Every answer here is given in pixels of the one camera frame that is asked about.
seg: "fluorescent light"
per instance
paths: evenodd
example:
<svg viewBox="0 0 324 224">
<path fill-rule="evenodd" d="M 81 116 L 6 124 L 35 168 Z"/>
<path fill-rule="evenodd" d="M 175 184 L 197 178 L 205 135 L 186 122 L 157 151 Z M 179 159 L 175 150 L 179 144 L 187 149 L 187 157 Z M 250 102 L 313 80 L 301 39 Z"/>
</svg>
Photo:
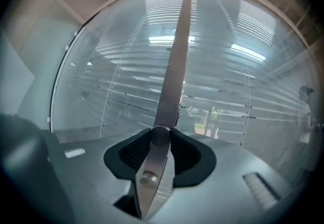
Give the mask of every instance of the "fluorescent light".
<svg viewBox="0 0 324 224">
<path fill-rule="evenodd" d="M 255 78 L 255 76 L 253 75 L 249 75 L 249 74 L 246 74 L 246 73 L 243 73 L 243 72 L 239 72 L 237 70 L 231 70 L 231 69 L 226 69 L 227 71 L 230 71 L 230 72 L 234 72 L 234 73 L 237 73 L 237 74 L 242 74 L 242 75 L 245 75 L 245 76 L 248 76 L 250 78 Z"/>
<path fill-rule="evenodd" d="M 151 79 L 156 79 L 156 80 L 164 80 L 164 77 L 159 77 L 159 76 L 149 76 Z"/>
<path fill-rule="evenodd" d="M 248 34 L 271 44 L 276 27 L 276 19 L 263 9 L 240 0 L 238 27 L 248 30 Z"/>
<path fill-rule="evenodd" d="M 151 24 L 176 24 L 177 22 L 161 22 L 161 23 L 148 23 L 148 25 L 151 25 Z"/>
<path fill-rule="evenodd" d="M 150 44 L 150 46 L 172 46 L 172 43 L 171 44 Z"/>
<path fill-rule="evenodd" d="M 236 51 L 236 52 L 241 52 L 241 53 L 246 54 L 246 55 L 248 55 L 256 60 L 259 60 L 259 61 L 264 61 L 266 59 L 265 56 L 262 56 L 259 53 L 251 51 L 251 50 L 244 48 L 242 46 L 239 46 L 237 44 L 233 44 L 231 47 L 231 50 Z"/>
<path fill-rule="evenodd" d="M 178 20 L 177 18 L 175 19 L 154 19 L 154 20 L 147 20 L 147 22 L 156 22 L 156 21 L 175 21 L 175 20 Z"/>
<path fill-rule="evenodd" d="M 150 89 L 151 89 L 151 91 L 153 91 L 155 93 L 161 93 L 161 90 L 159 90 L 159 89 L 155 89 L 155 88 L 150 88 Z"/>
<path fill-rule="evenodd" d="M 137 123 L 140 124 L 140 125 L 143 125 L 143 126 L 145 126 L 145 127 L 152 128 L 152 126 L 150 126 L 150 125 L 147 125 L 147 124 L 144 124 L 144 123 L 141 123 L 141 122 L 137 122 Z"/>
<path fill-rule="evenodd" d="M 149 81 L 147 77 L 141 77 L 141 76 L 133 76 L 136 80 L 141 80 L 141 81 Z"/>
<path fill-rule="evenodd" d="M 174 41 L 174 35 L 168 36 L 153 36 L 148 38 L 150 43 L 170 43 Z M 194 36 L 189 36 L 188 42 L 193 42 Z"/>
<path fill-rule="evenodd" d="M 149 19 L 159 19 L 159 18 L 170 18 L 170 17 L 175 17 L 175 18 L 179 18 L 179 16 L 169 16 L 169 15 L 166 15 L 166 16 L 148 16 Z"/>
</svg>

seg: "white wall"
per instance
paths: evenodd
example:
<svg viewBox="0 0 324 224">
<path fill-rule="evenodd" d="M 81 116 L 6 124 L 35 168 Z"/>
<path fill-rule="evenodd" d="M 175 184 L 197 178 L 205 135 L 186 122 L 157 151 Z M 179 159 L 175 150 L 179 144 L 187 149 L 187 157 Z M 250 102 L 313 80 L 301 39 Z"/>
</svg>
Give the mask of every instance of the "white wall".
<svg viewBox="0 0 324 224">
<path fill-rule="evenodd" d="M 16 114 L 34 76 L 21 61 L 2 29 L 0 51 L 0 112 Z"/>
<path fill-rule="evenodd" d="M 11 112 L 41 129 L 49 129 L 47 118 L 54 79 L 65 47 L 80 28 L 78 18 L 69 7 L 62 0 L 13 0 L 2 21 L 12 44 L 11 59 L 7 60 L 11 70 L 1 75 L 2 89 L 8 90 L 2 102 L 10 101 Z M 12 70 L 17 65 L 21 77 Z"/>
</svg>

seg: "ceiling light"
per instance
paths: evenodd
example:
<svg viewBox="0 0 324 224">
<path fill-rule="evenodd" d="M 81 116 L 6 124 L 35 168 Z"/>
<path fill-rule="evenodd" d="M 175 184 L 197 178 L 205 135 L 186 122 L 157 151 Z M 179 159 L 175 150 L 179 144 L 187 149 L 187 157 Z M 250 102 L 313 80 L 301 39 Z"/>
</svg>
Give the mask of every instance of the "ceiling light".
<svg viewBox="0 0 324 224">
<path fill-rule="evenodd" d="M 226 69 L 227 71 L 230 71 L 230 72 L 234 72 L 234 73 L 237 73 L 237 74 L 242 74 L 242 75 L 245 75 L 245 76 L 248 76 L 250 78 L 255 78 L 255 76 L 253 75 L 249 75 L 249 74 L 246 74 L 246 73 L 243 73 L 243 72 L 239 72 L 237 70 L 232 70 L 232 69 Z"/>
<path fill-rule="evenodd" d="M 241 30 L 249 31 L 249 34 L 271 44 L 276 28 L 276 19 L 263 9 L 243 0 L 240 0 L 237 26 Z"/>
<path fill-rule="evenodd" d="M 159 89 L 155 89 L 155 88 L 150 88 L 150 89 L 151 89 L 151 91 L 153 91 L 155 93 L 161 93 L 161 90 L 159 90 Z"/>
<path fill-rule="evenodd" d="M 248 55 L 248 56 L 250 56 L 250 57 L 252 57 L 252 58 L 254 58 L 256 60 L 259 60 L 259 61 L 264 61 L 266 59 L 265 56 L 262 56 L 259 53 L 251 51 L 251 50 L 249 50 L 247 48 L 244 48 L 242 46 L 239 46 L 237 44 L 233 44 L 232 47 L 231 47 L 231 50 L 236 51 L 236 52 L 241 52 L 241 53 L 243 53 L 245 55 Z"/>
<path fill-rule="evenodd" d="M 170 43 L 174 41 L 174 35 L 168 36 L 153 36 L 148 38 L 150 43 Z M 189 36 L 188 42 L 193 42 L 194 36 Z"/>
</svg>

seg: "metal frame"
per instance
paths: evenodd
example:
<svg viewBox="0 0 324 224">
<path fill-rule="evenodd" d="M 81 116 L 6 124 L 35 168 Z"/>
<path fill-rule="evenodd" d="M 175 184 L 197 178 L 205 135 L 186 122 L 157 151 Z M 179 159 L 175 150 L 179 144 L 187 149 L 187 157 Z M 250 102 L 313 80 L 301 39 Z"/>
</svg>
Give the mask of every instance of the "metal frame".
<svg viewBox="0 0 324 224">
<path fill-rule="evenodd" d="M 300 25 L 300 23 L 305 19 L 305 17 L 308 14 L 308 11 L 310 10 L 310 6 L 306 9 L 306 11 L 304 12 L 304 14 L 302 15 L 302 17 L 298 20 L 298 22 L 296 23 L 296 26 L 298 27 Z"/>
<path fill-rule="evenodd" d="M 59 66 L 59 70 L 56 74 L 55 80 L 54 80 L 54 85 L 53 85 L 53 90 L 52 90 L 52 95 L 51 95 L 51 104 L 50 104 L 50 132 L 53 132 L 53 114 L 54 114 L 54 101 L 55 101 L 55 93 L 56 93 L 56 89 L 57 89 L 57 84 L 58 84 L 58 80 L 60 78 L 60 75 L 62 73 L 63 67 L 65 65 L 65 62 L 67 60 L 68 55 L 70 54 L 73 45 L 75 44 L 76 40 L 80 37 L 80 35 L 83 33 L 83 31 L 86 28 L 87 23 L 85 23 L 79 30 L 79 32 L 77 33 L 77 35 L 73 38 L 72 42 L 70 43 L 70 45 L 68 46 L 68 50 L 66 51 L 66 53 L 63 56 L 63 59 L 61 61 L 61 64 Z"/>
</svg>

